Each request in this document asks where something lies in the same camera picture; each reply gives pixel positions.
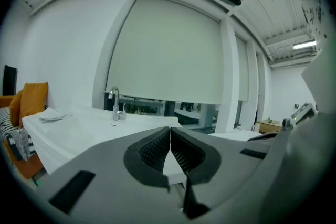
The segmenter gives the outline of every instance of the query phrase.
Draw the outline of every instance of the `cardboard box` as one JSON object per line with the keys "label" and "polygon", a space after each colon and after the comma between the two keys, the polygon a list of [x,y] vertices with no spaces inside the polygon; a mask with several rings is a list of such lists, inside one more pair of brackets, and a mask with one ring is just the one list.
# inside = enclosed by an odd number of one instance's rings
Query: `cardboard box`
{"label": "cardboard box", "polygon": [[282,130],[282,126],[280,124],[268,123],[268,122],[257,122],[260,124],[259,133],[266,134],[272,132],[278,132]]}

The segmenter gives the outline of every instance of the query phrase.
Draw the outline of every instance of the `orange cushion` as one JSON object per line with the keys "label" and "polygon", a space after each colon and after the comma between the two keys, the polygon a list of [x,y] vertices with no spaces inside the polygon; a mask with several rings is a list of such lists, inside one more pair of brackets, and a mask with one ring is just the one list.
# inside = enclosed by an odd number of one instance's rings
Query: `orange cushion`
{"label": "orange cushion", "polygon": [[26,83],[21,96],[20,128],[23,128],[22,118],[44,111],[44,103],[48,94],[48,83]]}
{"label": "orange cushion", "polygon": [[22,91],[19,91],[10,103],[9,118],[13,127],[19,126],[20,123],[21,94]]}

